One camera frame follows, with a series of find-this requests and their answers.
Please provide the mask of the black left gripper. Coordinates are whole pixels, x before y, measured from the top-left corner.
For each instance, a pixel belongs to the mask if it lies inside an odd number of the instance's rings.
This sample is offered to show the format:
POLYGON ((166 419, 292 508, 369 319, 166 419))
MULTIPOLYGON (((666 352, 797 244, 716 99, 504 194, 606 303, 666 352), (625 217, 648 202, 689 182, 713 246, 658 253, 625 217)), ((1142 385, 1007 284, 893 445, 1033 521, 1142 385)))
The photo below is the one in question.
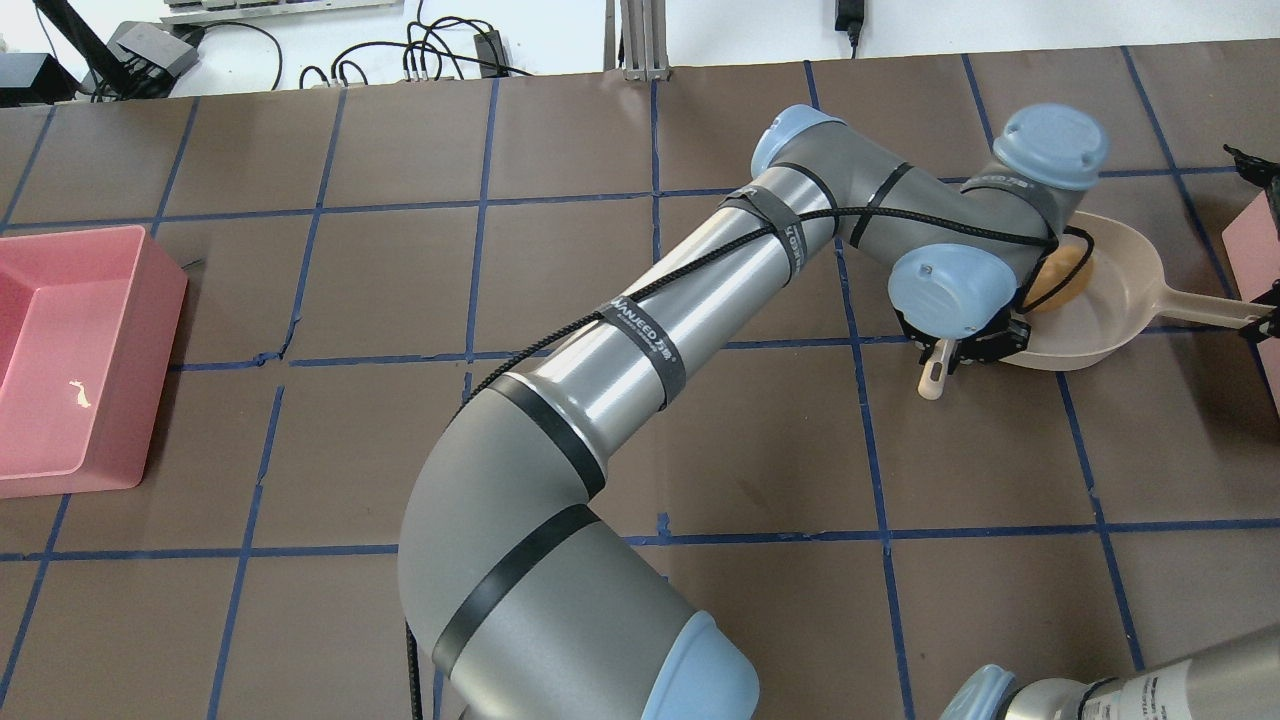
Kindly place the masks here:
MULTIPOLYGON (((896 318, 904 334, 922 352, 920 364, 925 368, 924 378, 932 378, 929 363, 943 340, 914 327, 901 310, 896 311, 896 318)), ((943 360, 945 375, 954 374, 961 364, 997 363, 1023 352, 1030 343, 1030 324, 1021 314, 1015 313, 1011 307, 1002 309, 983 329, 952 341, 954 348, 943 360)))

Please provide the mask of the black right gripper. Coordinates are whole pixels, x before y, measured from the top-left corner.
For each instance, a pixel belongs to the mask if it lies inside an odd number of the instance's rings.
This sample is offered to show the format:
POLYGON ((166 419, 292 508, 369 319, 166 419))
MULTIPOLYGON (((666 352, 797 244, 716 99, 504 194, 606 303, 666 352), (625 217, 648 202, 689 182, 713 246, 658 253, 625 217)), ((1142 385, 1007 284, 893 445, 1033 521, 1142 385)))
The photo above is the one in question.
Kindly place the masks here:
POLYGON ((1271 309, 1240 328, 1240 337, 1243 340, 1258 345, 1266 340, 1279 337, 1279 291, 1280 282, 1274 282, 1266 292, 1253 300, 1253 304, 1267 305, 1271 309))

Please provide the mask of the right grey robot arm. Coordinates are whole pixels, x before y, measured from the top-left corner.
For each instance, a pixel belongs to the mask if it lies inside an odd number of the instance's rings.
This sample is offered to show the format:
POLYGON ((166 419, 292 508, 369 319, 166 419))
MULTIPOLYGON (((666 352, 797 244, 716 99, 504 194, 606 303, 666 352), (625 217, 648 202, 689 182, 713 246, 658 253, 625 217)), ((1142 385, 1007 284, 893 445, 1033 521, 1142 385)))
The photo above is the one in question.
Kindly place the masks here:
POLYGON ((1268 623, 1196 651, 1158 650, 1152 612, 1199 601, 1219 623, 1233 603, 1211 579, 1251 568, 1277 583, 1277 393, 1263 388, 1252 345, 1277 347, 1277 291, 1245 302, 1164 281, 1096 277, 1050 314, 1032 363, 1059 382, 1094 505, 1135 667, 1093 682, 1018 684, 977 670, 946 719, 1275 719, 1277 589, 1268 623))

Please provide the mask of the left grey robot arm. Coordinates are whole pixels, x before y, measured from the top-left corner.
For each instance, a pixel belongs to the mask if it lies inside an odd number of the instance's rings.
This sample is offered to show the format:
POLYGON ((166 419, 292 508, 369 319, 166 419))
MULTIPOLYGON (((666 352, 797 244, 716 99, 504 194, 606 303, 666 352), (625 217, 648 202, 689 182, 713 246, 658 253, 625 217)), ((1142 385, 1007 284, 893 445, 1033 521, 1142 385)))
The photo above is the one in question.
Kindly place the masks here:
POLYGON ((1023 108, 954 187, 808 105, 782 110, 751 181, 530 372, 481 380, 428 455, 398 541, 410 630, 466 719, 750 719, 756 669, 593 510, 611 456, 835 240, 891 270, 925 342, 1011 332, 1110 140, 1023 108))

